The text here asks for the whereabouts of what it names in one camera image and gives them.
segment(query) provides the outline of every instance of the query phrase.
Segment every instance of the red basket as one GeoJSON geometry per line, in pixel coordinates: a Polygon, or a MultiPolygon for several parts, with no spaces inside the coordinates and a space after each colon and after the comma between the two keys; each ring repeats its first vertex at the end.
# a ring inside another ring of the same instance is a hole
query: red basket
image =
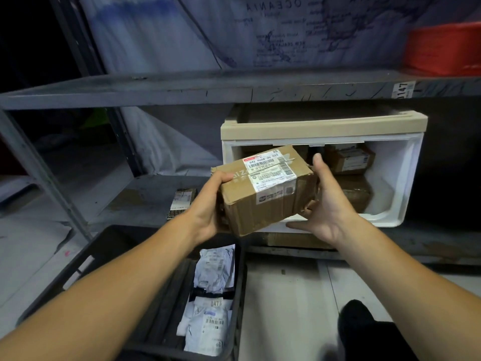
{"type": "Polygon", "coordinates": [[[412,30],[404,64],[434,75],[481,75],[481,22],[412,30]]]}

